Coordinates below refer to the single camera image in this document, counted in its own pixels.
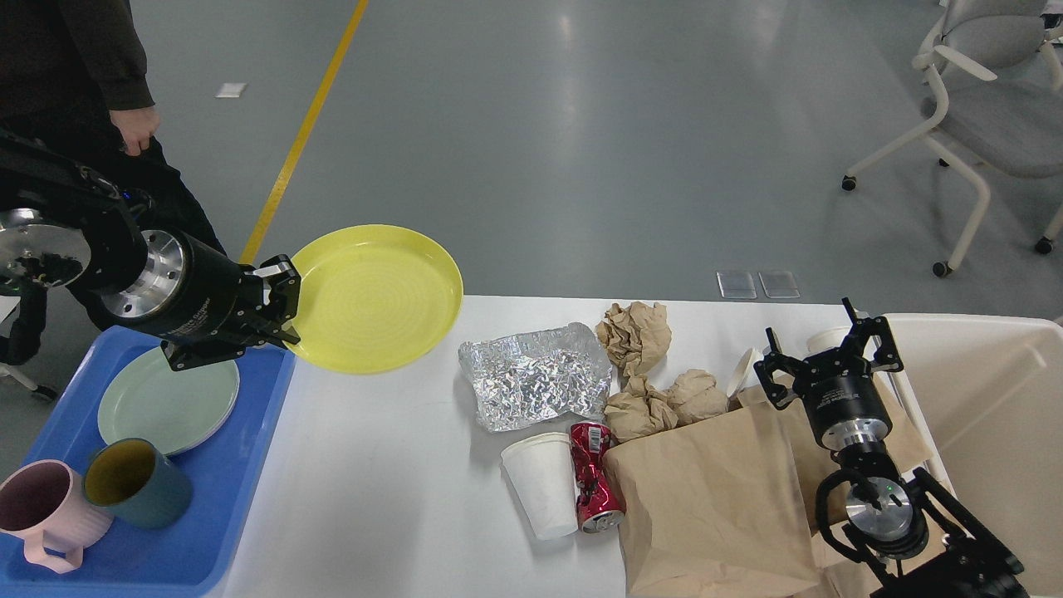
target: white bin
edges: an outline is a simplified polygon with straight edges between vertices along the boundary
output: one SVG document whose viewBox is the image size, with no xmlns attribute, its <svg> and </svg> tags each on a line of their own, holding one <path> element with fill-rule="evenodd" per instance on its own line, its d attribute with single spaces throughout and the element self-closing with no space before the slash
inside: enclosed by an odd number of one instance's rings
<svg viewBox="0 0 1063 598">
<path fill-rule="evenodd" d="M 957 497 L 1023 562 L 1030 594 L 1063 596 L 1063 328 L 887 318 Z"/>
</svg>

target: crushed can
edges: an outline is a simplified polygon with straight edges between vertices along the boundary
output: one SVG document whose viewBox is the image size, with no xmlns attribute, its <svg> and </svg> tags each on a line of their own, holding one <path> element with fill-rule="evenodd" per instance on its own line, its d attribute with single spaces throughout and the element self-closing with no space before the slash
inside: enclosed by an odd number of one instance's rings
<svg viewBox="0 0 1063 598">
<path fill-rule="evenodd" d="M 569 429 L 572 464 L 576 473 L 576 518 L 585 532 L 605 531 L 624 518 L 624 507 L 605 478 L 605 451 L 612 432 L 596 422 L 580 422 Z"/>
</svg>

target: gray floor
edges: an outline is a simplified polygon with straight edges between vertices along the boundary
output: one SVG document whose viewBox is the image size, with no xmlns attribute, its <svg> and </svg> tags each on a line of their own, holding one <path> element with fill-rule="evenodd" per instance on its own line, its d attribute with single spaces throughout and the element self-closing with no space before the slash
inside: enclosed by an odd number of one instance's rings
<svg viewBox="0 0 1063 598">
<path fill-rule="evenodd" d="M 238 254 L 353 0 L 135 2 L 159 136 Z M 370 0 L 259 259 L 388 222 L 446 246 L 470 293 L 720 301 L 719 269 L 791 270 L 807 303 L 873 312 L 1063 314 L 1063 255 L 1030 250 L 1061 180 L 988 173 L 995 201 L 938 279 L 974 204 L 912 146 L 908 67 L 931 0 Z M 248 82 L 240 100 L 213 97 Z M 53 310 L 28 366 L 69 379 L 92 334 Z M 0 475 L 47 415 L 0 390 Z"/>
</svg>

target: crumpled aluminum foil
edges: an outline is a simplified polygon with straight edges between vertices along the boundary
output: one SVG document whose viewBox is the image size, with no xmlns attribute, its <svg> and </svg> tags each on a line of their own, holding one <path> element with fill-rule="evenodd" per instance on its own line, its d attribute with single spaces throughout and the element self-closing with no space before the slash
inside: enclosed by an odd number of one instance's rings
<svg viewBox="0 0 1063 598">
<path fill-rule="evenodd" d="M 587 326 L 462 343 L 461 372 L 489 432 L 520 430 L 568 412 L 601 420 L 612 365 Z"/>
</svg>

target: person's hand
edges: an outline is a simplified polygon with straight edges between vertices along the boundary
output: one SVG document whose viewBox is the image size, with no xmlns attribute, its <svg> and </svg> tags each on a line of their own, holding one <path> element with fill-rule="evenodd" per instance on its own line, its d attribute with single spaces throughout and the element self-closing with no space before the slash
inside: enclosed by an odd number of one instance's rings
<svg viewBox="0 0 1063 598">
<path fill-rule="evenodd" d="M 162 119 L 154 106 L 135 109 L 111 110 L 111 122 L 118 127 L 125 142 L 124 152 L 129 155 L 140 155 L 142 150 L 151 144 L 151 136 L 155 134 Z"/>
</svg>

